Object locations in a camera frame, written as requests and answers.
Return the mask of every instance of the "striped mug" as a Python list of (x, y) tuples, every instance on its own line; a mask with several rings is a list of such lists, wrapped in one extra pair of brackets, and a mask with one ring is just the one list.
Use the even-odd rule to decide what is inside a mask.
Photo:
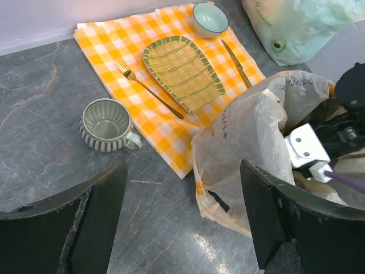
[(128, 147), (142, 148), (143, 139), (132, 132), (131, 114), (124, 105), (112, 99), (91, 102), (80, 118), (82, 139), (91, 148), (111, 152)]

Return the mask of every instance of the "bowl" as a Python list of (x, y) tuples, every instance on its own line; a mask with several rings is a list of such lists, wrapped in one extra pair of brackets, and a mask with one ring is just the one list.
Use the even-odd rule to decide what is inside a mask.
[(201, 38), (214, 38), (228, 29), (228, 19), (217, 6), (201, 2), (193, 8), (193, 26)]
[(128, 147), (141, 148), (143, 140), (132, 132), (131, 114), (113, 99), (91, 102), (84, 110), (79, 129), (82, 139), (98, 151), (111, 152)]

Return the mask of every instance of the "translucent plastic bag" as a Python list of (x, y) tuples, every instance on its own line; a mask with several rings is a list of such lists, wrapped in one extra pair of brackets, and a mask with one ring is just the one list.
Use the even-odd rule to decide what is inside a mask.
[[(277, 73), (235, 98), (210, 126), (194, 136), (193, 169), (202, 217), (251, 236), (241, 187), (242, 159), (294, 184), (281, 131), (294, 127), (326, 100), (330, 84), (305, 71)], [(313, 184), (320, 183), (314, 181), (308, 184), (306, 188), (313, 194), (345, 204), (330, 186), (315, 187)], [(230, 207), (228, 212), (208, 191)]]
[(307, 62), (335, 34), (365, 19), (365, 0), (242, 0), (242, 5), (281, 66)]

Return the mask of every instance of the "yellow checkered cloth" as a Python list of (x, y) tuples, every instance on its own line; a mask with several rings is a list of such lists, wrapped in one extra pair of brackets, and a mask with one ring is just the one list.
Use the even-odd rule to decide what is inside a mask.
[[(129, 109), (135, 127), (180, 178), (192, 170), (191, 141), (194, 135), (214, 121), (232, 99), (247, 89), (220, 39), (233, 50), (252, 85), (264, 79), (231, 28), (215, 39), (197, 37), (192, 26), (193, 6), (167, 7), (154, 13), (112, 21), (81, 23), (74, 34), (110, 96)], [(162, 89), (143, 62), (143, 51), (148, 45), (174, 35), (187, 37), (199, 47), (226, 90), (225, 95), (219, 96), (195, 115), (188, 114)], [(138, 83), (123, 77), (114, 64), (114, 60), (121, 57), (137, 79), (183, 113), (184, 120), (177, 118)]]

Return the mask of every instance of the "avocado print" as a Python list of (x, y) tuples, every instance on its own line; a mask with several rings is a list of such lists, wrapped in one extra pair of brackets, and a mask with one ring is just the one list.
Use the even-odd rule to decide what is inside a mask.
[(286, 47), (286, 40), (284, 38), (279, 38), (277, 40), (273, 40), (271, 42), (271, 47), (277, 53), (281, 53)]

